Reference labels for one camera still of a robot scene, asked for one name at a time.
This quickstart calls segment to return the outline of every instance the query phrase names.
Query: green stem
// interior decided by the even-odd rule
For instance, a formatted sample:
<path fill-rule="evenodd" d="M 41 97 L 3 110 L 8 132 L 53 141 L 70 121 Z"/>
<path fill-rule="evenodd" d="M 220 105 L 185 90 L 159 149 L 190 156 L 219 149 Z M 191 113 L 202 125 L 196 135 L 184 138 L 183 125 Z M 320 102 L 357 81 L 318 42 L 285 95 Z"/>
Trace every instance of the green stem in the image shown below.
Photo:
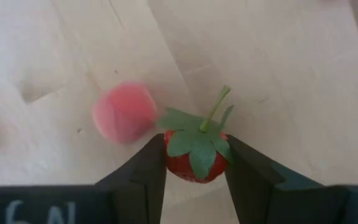
<path fill-rule="evenodd" d="M 215 102 L 214 107 L 212 108 L 211 112 L 209 113 L 209 116 L 203 121 L 203 123 L 200 126 L 200 131 L 202 133 L 206 132 L 206 129 L 208 127 L 209 122 L 211 121 L 212 117 L 214 116 L 216 110 L 218 109 L 219 105 L 222 103 L 222 100 L 226 97 L 226 95 L 231 91 L 231 88 L 227 85 L 223 86 L 223 89 L 221 91 L 221 94 L 219 95 L 218 100 Z"/>

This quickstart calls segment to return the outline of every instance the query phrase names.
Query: pink ball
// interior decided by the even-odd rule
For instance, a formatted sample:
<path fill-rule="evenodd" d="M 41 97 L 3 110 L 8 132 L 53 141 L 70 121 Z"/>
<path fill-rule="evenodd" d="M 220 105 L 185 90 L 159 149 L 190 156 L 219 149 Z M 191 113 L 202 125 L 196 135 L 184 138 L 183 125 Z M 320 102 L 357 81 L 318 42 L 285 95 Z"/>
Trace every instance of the pink ball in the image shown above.
<path fill-rule="evenodd" d="M 157 109 L 149 91 L 139 82 L 124 82 L 102 96 L 93 107 L 100 133 L 115 142 L 138 140 L 154 126 Z"/>

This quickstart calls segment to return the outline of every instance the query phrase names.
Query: artificial strawberry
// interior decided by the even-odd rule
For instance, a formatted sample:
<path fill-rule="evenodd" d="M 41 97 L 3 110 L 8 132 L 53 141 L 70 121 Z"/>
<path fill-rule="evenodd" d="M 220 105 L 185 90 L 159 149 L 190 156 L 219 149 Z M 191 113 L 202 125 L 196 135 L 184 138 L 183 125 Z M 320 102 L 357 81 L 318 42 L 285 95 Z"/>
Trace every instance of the artificial strawberry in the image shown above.
<path fill-rule="evenodd" d="M 167 114 L 159 119 L 158 124 L 168 129 L 165 133 L 167 167 L 178 177 L 205 184 L 221 175 L 227 162 L 232 163 L 230 145 L 221 131 L 233 106 L 226 110 L 220 123 L 212 120 L 230 90 L 224 86 L 207 118 L 167 108 Z"/>

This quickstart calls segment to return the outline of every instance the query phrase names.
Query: strawberry leaf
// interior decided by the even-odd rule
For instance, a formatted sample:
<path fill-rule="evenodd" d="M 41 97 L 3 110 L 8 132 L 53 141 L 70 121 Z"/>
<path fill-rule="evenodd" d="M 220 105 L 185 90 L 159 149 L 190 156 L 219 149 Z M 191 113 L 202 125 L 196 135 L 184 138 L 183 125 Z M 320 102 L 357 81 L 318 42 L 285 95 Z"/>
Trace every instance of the strawberry leaf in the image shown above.
<path fill-rule="evenodd" d="M 192 130 L 196 131 L 203 122 L 204 118 L 176 110 L 175 108 L 166 108 L 167 113 L 157 121 L 157 125 L 173 130 Z M 208 126 L 208 131 L 215 130 L 219 132 L 219 123 L 211 121 Z"/>
<path fill-rule="evenodd" d="M 233 163 L 233 157 L 231 156 L 230 145 L 223 138 L 216 138 L 212 140 L 212 144 L 215 149 L 222 155 L 228 162 Z"/>
<path fill-rule="evenodd" d="M 216 151 L 208 139 L 194 141 L 196 150 L 190 152 L 190 165 L 198 179 L 205 179 L 215 163 Z"/>
<path fill-rule="evenodd" d="M 166 108 L 167 113 L 162 116 L 157 124 L 160 127 L 170 130 L 185 130 L 193 127 L 194 123 L 201 123 L 203 118 L 176 110 L 174 108 Z"/>
<path fill-rule="evenodd" d="M 167 146 L 168 156 L 177 157 L 189 153 L 191 168 L 198 179 L 208 176 L 215 162 L 216 151 L 232 162 L 230 145 L 220 136 L 232 108 L 231 106 L 226 110 L 221 124 L 209 121 L 205 132 L 200 131 L 204 121 L 202 117 L 167 108 L 166 115 L 157 124 L 175 131 Z"/>
<path fill-rule="evenodd" d="M 170 157 L 182 156 L 191 151 L 191 142 L 194 141 L 193 137 L 185 131 L 176 131 L 171 137 L 167 153 Z"/>

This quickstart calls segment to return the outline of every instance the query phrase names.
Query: wooden table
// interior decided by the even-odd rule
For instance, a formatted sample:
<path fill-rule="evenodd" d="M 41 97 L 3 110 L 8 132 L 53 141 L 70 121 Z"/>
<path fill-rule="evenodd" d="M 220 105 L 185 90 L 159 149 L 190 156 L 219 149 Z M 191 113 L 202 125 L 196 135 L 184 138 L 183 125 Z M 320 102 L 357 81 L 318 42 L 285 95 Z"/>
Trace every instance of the wooden table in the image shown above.
<path fill-rule="evenodd" d="M 124 80 L 146 83 L 161 111 L 199 114 L 230 85 L 228 133 L 324 184 L 358 184 L 351 6 L 0 0 L 0 185 L 93 183 L 127 161 L 161 130 L 126 146 L 99 135 L 91 106 Z M 224 177 L 167 181 L 162 223 L 236 222 Z"/>

